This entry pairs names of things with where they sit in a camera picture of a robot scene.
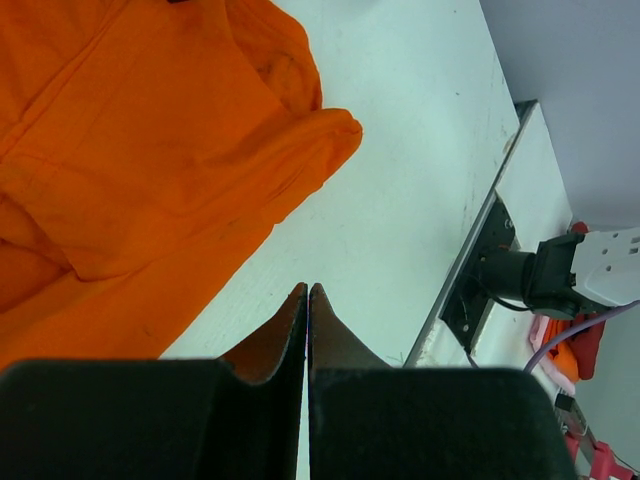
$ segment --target purple cable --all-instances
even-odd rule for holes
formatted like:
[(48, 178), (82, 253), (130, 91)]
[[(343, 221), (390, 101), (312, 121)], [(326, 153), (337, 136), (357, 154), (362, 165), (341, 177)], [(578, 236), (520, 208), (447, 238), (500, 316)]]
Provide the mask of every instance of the purple cable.
[(620, 315), (621, 313), (626, 312), (627, 310), (631, 310), (633, 307), (635, 307), (636, 305), (640, 304), (640, 300), (636, 300), (635, 302), (631, 302), (629, 305), (624, 305), (622, 307), (616, 307), (612, 310), (609, 310), (608, 312), (605, 312), (601, 315), (598, 315), (597, 317), (591, 318), (585, 322), (580, 323), (579, 325), (575, 325), (571, 328), (568, 328), (567, 330), (565, 330), (564, 332), (556, 335), (555, 337), (553, 337), (551, 340), (549, 340), (547, 343), (545, 343), (544, 345), (542, 345), (540, 347), (540, 349), (533, 354), (533, 356), (531, 357), (531, 359), (527, 362), (527, 365), (524, 367), (524, 371), (531, 373), (533, 372), (533, 369), (535, 368), (535, 366), (538, 364), (538, 362), (540, 360), (542, 360), (542, 358), (549, 353), (549, 351), (555, 347), (556, 345), (558, 345), (560, 342), (566, 340), (567, 338), (575, 335), (578, 332), (581, 332), (582, 330), (586, 330), (589, 327), (593, 327), (594, 325), (597, 325), (598, 323), (602, 323), (606, 320), (610, 320), (613, 317), (617, 317), (618, 315)]

